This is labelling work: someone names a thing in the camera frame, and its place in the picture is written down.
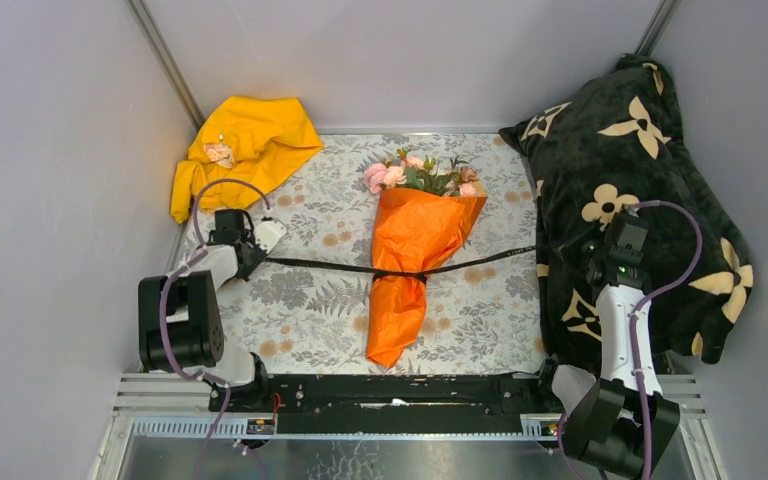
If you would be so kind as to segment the pink fake flower stem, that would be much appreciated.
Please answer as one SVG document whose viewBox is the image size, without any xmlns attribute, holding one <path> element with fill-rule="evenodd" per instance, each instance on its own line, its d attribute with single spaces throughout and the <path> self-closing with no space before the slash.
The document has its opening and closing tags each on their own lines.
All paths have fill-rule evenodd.
<svg viewBox="0 0 768 480">
<path fill-rule="evenodd" d="M 374 195 L 404 185 L 406 181 L 405 169 L 399 165 L 374 163 L 363 172 L 363 184 Z"/>
</svg>

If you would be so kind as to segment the orange wrapping paper sheet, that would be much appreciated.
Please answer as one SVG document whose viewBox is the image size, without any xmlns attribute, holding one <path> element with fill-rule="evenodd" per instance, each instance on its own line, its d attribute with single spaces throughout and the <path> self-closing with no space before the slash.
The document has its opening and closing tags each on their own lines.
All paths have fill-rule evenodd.
<svg viewBox="0 0 768 480">
<path fill-rule="evenodd" d="M 426 282 L 466 242 L 487 200 L 442 197 L 409 188 L 383 191 L 372 231 L 371 263 L 386 274 L 369 291 L 366 357 L 393 367 L 413 344 L 425 321 Z"/>
</svg>

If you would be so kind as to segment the pink fake flower bunch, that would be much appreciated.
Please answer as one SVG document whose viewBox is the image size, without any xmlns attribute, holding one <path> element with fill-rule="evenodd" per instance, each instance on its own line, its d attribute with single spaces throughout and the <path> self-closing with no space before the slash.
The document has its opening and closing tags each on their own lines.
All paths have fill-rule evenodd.
<svg viewBox="0 0 768 480">
<path fill-rule="evenodd" d="M 408 188 L 439 197 L 479 197 L 484 195 L 478 171 L 459 156 L 441 160 L 431 156 L 419 157 L 410 149 L 396 151 L 399 173 L 393 188 Z"/>
</svg>

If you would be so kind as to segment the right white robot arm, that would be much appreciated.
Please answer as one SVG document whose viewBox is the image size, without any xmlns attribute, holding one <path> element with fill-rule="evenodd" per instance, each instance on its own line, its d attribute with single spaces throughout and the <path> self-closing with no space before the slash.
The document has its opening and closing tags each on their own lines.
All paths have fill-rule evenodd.
<svg viewBox="0 0 768 480">
<path fill-rule="evenodd" d="M 652 300 L 642 267 L 647 234 L 643 219 L 623 211 L 603 240 L 585 250 L 601 327 L 599 373 L 563 364 L 533 386 L 543 410 L 564 408 L 562 453 L 626 479 L 650 478 L 680 421 L 678 405 L 664 397 L 651 353 Z"/>
</svg>

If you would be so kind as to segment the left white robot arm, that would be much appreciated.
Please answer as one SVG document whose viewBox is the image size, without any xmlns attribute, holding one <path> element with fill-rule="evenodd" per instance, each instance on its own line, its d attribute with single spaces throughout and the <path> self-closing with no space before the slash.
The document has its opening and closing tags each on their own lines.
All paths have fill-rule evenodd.
<svg viewBox="0 0 768 480">
<path fill-rule="evenodd" d="M 177 373 L 232 388 L 248 411 L 269 401 L 270 385 L 260 357 L 226 344 L 218 292 L 231 280 L 248 281 L 286 235 L 271 217 L 255 221 L 238 209 L 220 210 L 214 228 L 202 233 L 193 255 L 165 275 L 138 285 L 138 350 L 148 371 Z"/>
</svg>

